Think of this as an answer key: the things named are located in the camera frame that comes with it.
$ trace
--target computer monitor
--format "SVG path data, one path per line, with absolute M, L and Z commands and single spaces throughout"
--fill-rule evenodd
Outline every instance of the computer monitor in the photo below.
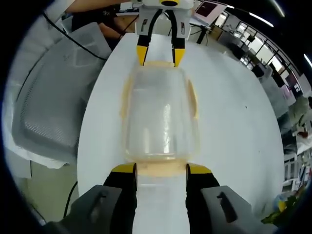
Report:
M 195 11 L 194 17 L 210 25 L 213 21 L 225 10 L 226 5 L 218 4 L 216 2 L 204 1 Z

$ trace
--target clothing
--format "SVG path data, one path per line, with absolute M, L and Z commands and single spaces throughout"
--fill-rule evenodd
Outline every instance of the clothing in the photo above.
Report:
M 296 102 L 289 107 L 289 117 L 291 118 L 292 126 L 299 123 L 309 110 L 309 100 L 303 96 L 299 97 Z
M 293 128 L 288 112 L 277 118 L 277 123 L 282 136 Z
M 302 136 L 296 136 L 296 141 L 297 141 L 297 154 L 300 154 L 309 148 L 312 147 L 312 121 L 309 120 L 304 124 L 304 131 L 308 132 L 308 137 L 303 138 Z
M 310 120 L 312 120 L 312 110 L 309 109 L 301 118 L 299 125 L 303 125 L 304 123 L 308 123 Z
M 117 17 L 115 11 L 116 5 L 92 11 L 73 13 L 72 31 L 75 31 L 92 22 L 96 22 L 104 23 L 107 27 L 110 27 L 121 35 L 124 35 L 124 32 L 115 25 L 114 18 Z M 105 39 L 112 50 L 119 42 L 118 39 L 111 39 L 107 37 L 105 37 Z

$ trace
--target clear plastic container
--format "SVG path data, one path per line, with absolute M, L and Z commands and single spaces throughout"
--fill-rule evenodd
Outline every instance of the clear plastic container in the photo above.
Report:
M 167 62 L 146 62 L 124 85 L 122 144 L 136 162 L 183 160 L 199 146 L 197 102 L 184 71 Z

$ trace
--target white table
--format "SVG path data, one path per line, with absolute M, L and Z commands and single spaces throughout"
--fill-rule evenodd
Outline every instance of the white table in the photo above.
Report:
M 103 184 L 111 169 L 125 162 L 119 111 L 124 82 L 138 66 L 137 39 L 135 34 L 123 37 L 91 93 L 78 146 L 80 195 Z M 170 41 L 170 37 L 153 35 L 146 61 L 172 61 Z M 198 97 L 201 148 L 193 162 L 210 168 L 221 185 L 231 187 L 252 205 L 256 214 L 260 213 L 281 192 L 284 174 L 279 128 L 261 84 L 240 63 L 191 42 L 186 42 L 180 68 L 189 75 Z M 165 197 L 166 215 L 155 211 L 159 204 L 146 199 L 142 204 L 143 197 L 155 201 L 153 190 L 146 189 L 149 182 L 144 180 L 139 177 L 134 233 L 141 233 L 140 228 L 149 228 L 149 233 L 189 233 L 184 208 L 185 175 L 154 181 L 162 184 L 156 192 Z M 144 215 L 144 209 L 151 212 Z M 166 224 L 153 223 L 158 218 Z
M 206 35 L 207 31 L 211 31 L 211 27 L 207 23 L 201 22 L 200 20 L 196 19 L 195 17 L 190 18 L 190 25 L 197 26 L 201 29 L 200 35 L 199 35 L 197 42 L 196 42 L 197 44 L 201 44 L 201 42 L 204 39 L 204 36 L 207 36 Z

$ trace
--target mesh chair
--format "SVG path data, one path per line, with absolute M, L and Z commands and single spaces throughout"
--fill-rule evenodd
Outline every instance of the mesh chair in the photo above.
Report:
M 93 53 L 111 53 L 96 23 L 72 35 Z M 23 85 L 13 117 L 14 142 L 35 154 L 75 162 L 87 101 L 104 61 L 63 38 L 37 62 Z

